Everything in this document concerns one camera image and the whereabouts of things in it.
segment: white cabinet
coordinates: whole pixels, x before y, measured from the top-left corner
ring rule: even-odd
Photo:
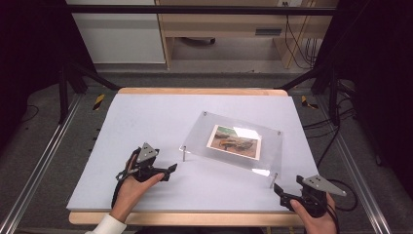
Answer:
[[[153,0],[66,0],[67,4],[154,5]],[[155,14],[73,14],[94,63],[165,63]]]

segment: hand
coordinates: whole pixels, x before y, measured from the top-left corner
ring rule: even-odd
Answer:
[[[113,206],[110,215],[116,218],[117,220],[125,223],[128,215],[131,213],[131,210],[139,202],[142,195],[153,185],[158,183],[164,174],[157,174],[150,177],[144,182],[139,182],[133,178],[133,176],[128,176],[124,183],[121,186],[121,189],[118,193],[118,198],[115,205]]]
[[[331,198],[330,194],[327,193],[327,203],[330,207],[335,210],[335,202]],[[300,216],[301,220],[304,222],[304,226],[308,234],[335,234],[336,224],[330,214],[325,213],[323,216],[314,218],[311,217],[306,209],[296,200],[291,200],[290,204],[294,211]]]

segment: metal pin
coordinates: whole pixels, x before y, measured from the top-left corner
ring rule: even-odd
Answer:
[[[276,178],[277,178],[278,175],[279,175],[278,173],[274,174],[274,178],[273,178],[273,181],[271,181],[270,188],[274,188],[274,183],[276,183]]]
[[[182,162],[185,162],[185,152],[186,152],[186,146],[183,146],[183,157],[182,157]]]

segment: wooden desk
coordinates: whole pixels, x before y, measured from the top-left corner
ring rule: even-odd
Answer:
[[[229,95],[280,96],[285,91],[257,89],[169,89],[124,88],[119,94],[128,95]],[[69,220],[74,224],[97,224],[107,212],[72,212]],[[193,225],[193,226],[302,226],[298,215],[281,213],[195,213],[195,212],[136,212],[130,214],[127,224],[133,225]]]
[[[277,7],[281,0],[156,0],[157,5],[195,6],[254,6]],[[300,7],[335,7],[338,0],[303,0]],[[175,37],[273,37],[285,68],[293,62],[298,45],[304,38],[322,39],[331,17],[290,16],[292,34],[287,31],[285,43],[286,16],[234,16],[234,15],[168,15],[159,14],[167,66],[170,67]],[[257,29],[274,29],[271,35],[263,35]]]

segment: person's left hand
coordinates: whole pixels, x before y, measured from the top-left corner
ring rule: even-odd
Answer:
[[[144,182],[139,182],[133,178],[133,176],[128,176],[119,190],[118,197],[115,205],[113,206],[110,215],[116,218],[117,220],[125,223],[128,215],[131,213],[131,210],[139,202],[142,195],[153,185],[158,183],[164,174],[157,174],[150,177]]]

